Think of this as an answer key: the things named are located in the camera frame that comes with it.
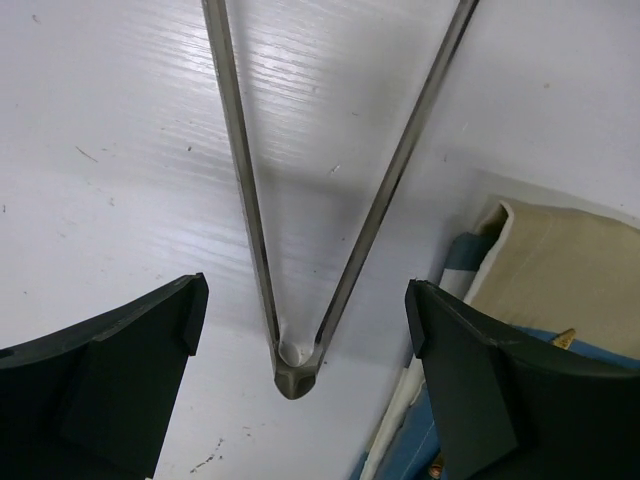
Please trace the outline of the metal food tongs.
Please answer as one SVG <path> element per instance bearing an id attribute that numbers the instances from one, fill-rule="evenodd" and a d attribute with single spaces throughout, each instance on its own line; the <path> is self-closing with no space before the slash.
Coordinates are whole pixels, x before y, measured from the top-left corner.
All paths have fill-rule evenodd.
<path id="1" fill-rule="evenodd" d="M 316 384 L 325 354 L 477 7 L 478 3 L 476 1 L 460 1 L 457 4 L 426 80 L 335 287 L 322 322 L 315 334 L 313 351 L 306 361 L 293 365 L 281 353 L 280 324 L 241 90 L 238 82 L 227 6 L 224 1 L 204 1 L 202 3 L 232 160 L 244 210 L 248 243 L 264 311 L 274 383 L 279 392 L 288 400 L 297 400 L 305 396 Z"/>

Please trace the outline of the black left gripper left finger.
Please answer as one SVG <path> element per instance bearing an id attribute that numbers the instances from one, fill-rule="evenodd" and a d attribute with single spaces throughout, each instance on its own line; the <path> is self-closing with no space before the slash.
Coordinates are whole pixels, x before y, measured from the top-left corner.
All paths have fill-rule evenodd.
<path id="1" fill-rule="evenodd" d="M 2 478 L 152 478 L 208 295 L 185 275 L 2 349 Z"/>

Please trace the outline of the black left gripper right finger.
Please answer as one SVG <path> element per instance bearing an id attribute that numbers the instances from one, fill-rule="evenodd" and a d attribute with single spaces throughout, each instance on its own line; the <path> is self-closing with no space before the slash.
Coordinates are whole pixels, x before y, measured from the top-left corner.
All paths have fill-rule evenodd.
<path id="1" fill-rule="evenodd" d="M 405 307 L 452 479 L 635 479 L 639 373 L 413 280 Z"/>

